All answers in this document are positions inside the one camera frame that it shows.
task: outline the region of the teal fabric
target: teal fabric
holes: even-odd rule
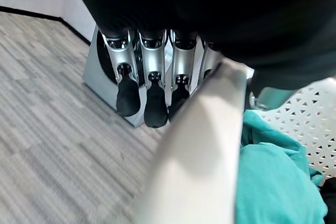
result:
[[[309,168],[306,148],[253,111],[244,114],[241,139],[236,223],[324,223],[323,176]]]

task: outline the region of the white mesh chair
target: white mesh chair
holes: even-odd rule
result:
[[[328,78],[299,90],[283,106],[255,111],[273,128],[307,147],[310,166],[336,176],[336,80]]]

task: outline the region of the gray carpet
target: gray carpet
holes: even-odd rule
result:
[[[134,129],[81,79],[60,22],[0,13],[0,223],[132,223],[162,130]]]

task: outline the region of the black fabric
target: black fabric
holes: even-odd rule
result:
[[[324,218],[325,224],[336,223],[336,178],[325,181],[320,190],[324,203],[328,207],[328,213]]]
[[[121,116],[132,116],[140,110],[138,84],[129,77],[123,77],[118,85],[117,112]]]
[[[147,90],[147,102],[144,111],[144,121],[148,127],[159,128],[168,120],[168,111],[165,102],[164,90],[157,82],[152,82]]]
[[[106,35],[124,27],[197,31],[264,73],[268,86],[297,89],[336,74],[336,0],[83,1]]]
[[[168,107],[169,110],[169,121],[174,118],[175,114],[178,112],[183,103],[189,98],[190,94],[185,89],[183,84],[178,85],[177,89],[172,93],[172,103]]]

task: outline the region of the white pole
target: white pole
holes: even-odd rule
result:
[[[176,115],[153,161],[136,223],[234,223],[246,72],[223,58]]]

